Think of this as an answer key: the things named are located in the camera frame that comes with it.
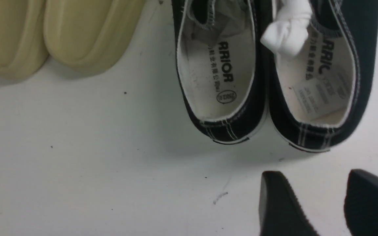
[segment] white stitching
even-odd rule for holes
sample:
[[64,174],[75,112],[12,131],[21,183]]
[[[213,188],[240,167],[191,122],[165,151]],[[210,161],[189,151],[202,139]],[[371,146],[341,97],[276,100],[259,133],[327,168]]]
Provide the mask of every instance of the white stitching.
[[300,146],[301,144],[301,136],[303,134],[303,123],[300,123],[300,133],[298,135],[298,141],[297,141],[297,144]]
[[327,142],[327,139],[329,138],[329,129],[327,129],[327,132],[323,138],[323,143],[322,143],[322,146],[321,146],[321,149],[324,149],[326,147],[326,142]]
[[358,93],[360,91],[360,80],[361,80],[360,60],[358,58],[357,48],[355,46],[354,39],[352,37],[351,31],[349,31],[348,25],[345,22],[344,15],[341,12],[341,5],[338,2],[335,2],[335,9],[336,9],[336,14],[338,14],[339,18],[341,18],[341,21],[342,21],[342,24],[345,28],[345,31],[346,31],[346,33],[349,37],[349,40],[351,41],[352,50],[354,51],[353,53],[357,57],[357,59],[355,60],[355,66],[357,67],[357,71],[356,71],[356,73],[357,73],[357,89],[355,90],[355,96],[354,96],[354,101],[353,101],[353,103],[356,103],[357,99],[358,99]]
[[304,127],[305,130],[304,130],[304,135],[303,135],[303,141],[301,142],[302,147],[304,147],[304,145],[306,144],[306,135],[307,135],[308,127],[309,127],[308,124],[306,124],[305,127]]
[[205,130],[207,131],[208,136],[210,137],[210,139],[215,139],[215,138],[213,137],[213,134],[212,134],[211,130],[210,130],[209,128],[205,127],[205,123],[204,123],[203,121],[201,121],[200,123],[201,123],[201,125],[205,128]]
[[333,133],[335,133],[334,129],[331,128],[332,132],[330,133],[328,139],[327,139],[327,144],[326,144],[326,148],[330,148],[330,141],[332,141],[332,138],[333,138]]
[[214,140],[218,140],[218,139],[214,136],[213,131],[211,130],[211,128],[207,128],[207,130],[210,131],[211,136],[212,136],[212,138],[213,138]]
[[236,140],[236,139],[231,135],[230,130],[228,129],[228,125],[225,125],[225,128],[227,129],[227,133],[228,133],[228,135],[229,135],[233,140]]
[[239,138],[236,136],[236,134],[234,133],[233,128],[231,127],[231,124],[228,122],[228,120],[225,120],[225,122],[227,123],[228,127],[230,128],[231,134],[232,134],[236,139],[239,139]]

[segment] shoe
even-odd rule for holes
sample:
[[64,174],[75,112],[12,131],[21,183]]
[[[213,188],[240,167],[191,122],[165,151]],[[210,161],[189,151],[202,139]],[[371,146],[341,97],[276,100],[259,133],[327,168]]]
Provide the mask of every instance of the shoe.
[[173,0],[172,6],[177,72],[191,121],[216,143],[248,140],[267,111],[255,2]]
[[262,173],[259,202],[261,236],[318,236],[297,201],[288,180],[279,171]]
[[102,73],[124,54],[144,0],[48,0],[44,35],[57,61],[86,73]]
[[344,213],[353,236],[378,236],[378,176],[351,170]]
[[0,0],[0,76],[25,79],[48,58],[43,41],[45,0]]
[[272,121],[294,148],[329,151],[353,133],[366,109],[378,0],[283,2],[261,1],[275,19],[264,19],[270,24],[261,38],[274,62],[269,72]]

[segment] white insole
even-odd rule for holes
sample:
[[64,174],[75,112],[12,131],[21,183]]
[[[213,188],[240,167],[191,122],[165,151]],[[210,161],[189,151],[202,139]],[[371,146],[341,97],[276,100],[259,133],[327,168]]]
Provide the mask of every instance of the white insole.
[[325,38],[309,27],[309,39],[294,59],[277,57],[283,95],[293,116],[318,126],[339,126],[352,93],[354,62],[347,41]]
[[212,48],[187,37],[183,44],[187,65],[180,79],[195,116],[201,120],[231,116],[244,101],[255,70],[251,27],[220,39]]

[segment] black canvas shoe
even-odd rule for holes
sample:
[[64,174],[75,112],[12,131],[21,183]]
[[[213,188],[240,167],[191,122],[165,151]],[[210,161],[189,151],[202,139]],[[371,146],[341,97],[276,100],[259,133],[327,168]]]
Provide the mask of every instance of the black canvas shoe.
[[344,213],[353,236],[378,236],[378,176],[351,170]]
[[177,72],[195,127],[220,144],[264,123],[266,94],[252,0],[173,0]]
[[259,202],[261,236],[318,236],[297,201],[288,180],[279,171],[262,173]]
[[261,1],[273,53],[269,106],[291,146],[329,151],[356,129],[371,92],[378,0]]

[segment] white surface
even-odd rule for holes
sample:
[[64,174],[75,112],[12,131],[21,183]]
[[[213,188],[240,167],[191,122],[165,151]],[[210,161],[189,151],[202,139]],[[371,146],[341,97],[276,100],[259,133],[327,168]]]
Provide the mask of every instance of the white surface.
[[315,156],[290,148],[269,120],[231,147],[193,127],[170,0],[147,1],[114,68],[79,76],[49,60],[27,81],[0,79],[0,236],[257,236],[264,170],[285,173],[323,236],[343,236],[350,169],[378,175],[378,54],[357,131]]

